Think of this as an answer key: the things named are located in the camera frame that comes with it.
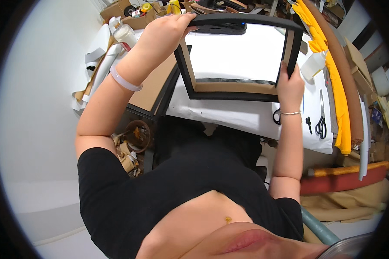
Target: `black-handled scissors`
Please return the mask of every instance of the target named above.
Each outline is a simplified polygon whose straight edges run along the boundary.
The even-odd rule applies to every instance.
[[[326,126],[326,117],[324,116],[324,100],[323,100],[323,92],[320,88],[320,102],[322,107],[322,116],[317,123],[315,130],[316,133],[320,135],[320,138],[326,138],[327,135],[327,126]]]

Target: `lips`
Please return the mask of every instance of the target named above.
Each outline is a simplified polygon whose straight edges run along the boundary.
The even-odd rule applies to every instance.
[[[274,240],[274,236],[261,229],[251,229],[239,234],[229,245],[223,250],[223,254],[231,253],[245,247],[248,247],[258,241],[265,244],[265,241]]]

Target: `right hand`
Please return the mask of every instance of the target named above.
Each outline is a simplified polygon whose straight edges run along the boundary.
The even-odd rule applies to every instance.
[[[297,64],[295,64],[294,72],[288,79],[287,66],[284,61],[281,62],[277,92],[281,112],[300,111],[301,99],[304,95],[304,81],[301,79],[300,68]]]

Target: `scissors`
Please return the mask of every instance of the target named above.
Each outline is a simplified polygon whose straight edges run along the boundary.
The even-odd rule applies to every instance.
[[[281,125],[281,108],[277,109],[276,111],[274,111],[273,113],[273,121],[275,122],[275,124],[277,125]]]
[[[316,125],[316,133],[320,135],[320,138],[326,138],[327,134],[327,126],[326,126],[326,117],[324,116],[324,100],[323,100],[323,92],[320,88],[320,103],[322,107],[322,116],[319,122]]]

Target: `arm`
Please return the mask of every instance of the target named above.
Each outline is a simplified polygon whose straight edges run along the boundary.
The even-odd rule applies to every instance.
[[[298,65],[295,66],[291,78],[288,79],[286,66],[282,62],[277,91],[282,112],[300,111],[304,82],[300,77]],[[269,193],[274,199],[287,197],[300,203],[300,179],[303,165],[301,115],[281,114],[281,123],[281,136]]]
[[[129,83],[141,85],[148,75],[168,58],[179,41],[195,27],[187,27],[195,14],[158,18],[144,30],[133,49],[116,65],[117,72]],[[114,133],[124,110],[134,94],[109,74],[95,91],[78,122],[76,154],[94,147],[115,152]]]

